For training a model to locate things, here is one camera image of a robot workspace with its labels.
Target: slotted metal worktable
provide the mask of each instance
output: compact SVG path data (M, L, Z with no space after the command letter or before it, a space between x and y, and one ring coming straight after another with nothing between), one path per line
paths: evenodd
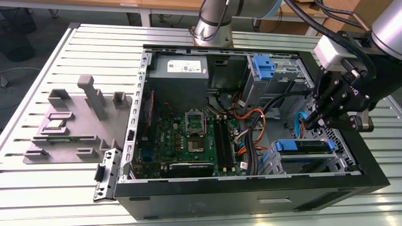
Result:
M316 37L234 32L240 48L313 51L317 41ZM191 45L193 41L185 29L82 24L67 30L0 135L0 225L135 223L118 202L93 203L95 163L26 165L22 154L47 112L53 89L83 94L78 78L91 74L95 88L106 95L135 93L143 44ZM321 211L161 220L151 225L402 225L402 114L392 98L380 102L372 116L376 130L362 136L389 177L389 187Z

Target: motherboard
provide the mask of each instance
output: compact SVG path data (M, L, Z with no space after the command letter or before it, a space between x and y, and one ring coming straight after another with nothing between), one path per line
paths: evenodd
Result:
M209 118L200 111L159 118L155 143L138 152L137 179L245 175L232 142L238 129L238 120Z

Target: desk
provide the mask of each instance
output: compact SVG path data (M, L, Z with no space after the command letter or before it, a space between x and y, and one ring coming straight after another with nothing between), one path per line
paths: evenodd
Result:
M322 11L312 9L309 3L298 2L298 5L324 24L328 16ZM202 0L0 0L0 6L139 13L142 25L151 27L151 14L198 16ZM284 21L302 22L288 5L282 6L282 12ZM278 19L277 13L266 20ZM306 35L316 36L317 31L310 28Z
M53 89L85 95L77 82L81 74L90 74L95 88L105 95L117 90L134 95L143 44L189 46L191 40L186 29L90 24L67 29L0 135L0 225L135 223L118 202L93 203L97 163L26 165L22 154L50 107L47 97ZM234 32L233 42L237 48L313 52L318 37ZM321 211L185 218L175 222L166 219L143 222L145 225L402 225L402 112L388 97L370 115L376 130L362 133L362 137L389 177L389 187L357 195Z
M314 18L314 20L324 24L328 16L320 10L310 8L312 3L297 2L298 6L304 11ZM171 15L190 15L198 16L202 0L143 0L141 3L141 12L142 12L142 21L143 26L151 25L150 15L151 14L171 14ZM264 20L278 20L280 12L276 16L265 18ZM304 22L304 20L294 13L292 8L285 4L282 5L282 20L292 22ZM316 36L317 31L313 28L309 28L306 35Z

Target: power supply label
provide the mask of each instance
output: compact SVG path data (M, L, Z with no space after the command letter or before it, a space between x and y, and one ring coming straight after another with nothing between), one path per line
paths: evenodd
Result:
M169 72L174 73L201 73L202 62L200 60L170 60Z

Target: ram slot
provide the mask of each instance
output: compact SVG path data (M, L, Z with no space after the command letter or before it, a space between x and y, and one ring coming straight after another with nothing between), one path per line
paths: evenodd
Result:
M218 157L218 169L226 171L220 121L221 121L220 119L214 120L214 133L216 133L216 147L217 147L217 157Z
M222 135L222 145L224 145L226 169L228 169L228 171L233 171L234 170L233 151L232 151L232 141L230 141L230 135L229 135L229 128L228 128L226 120L221 120L221 135Z

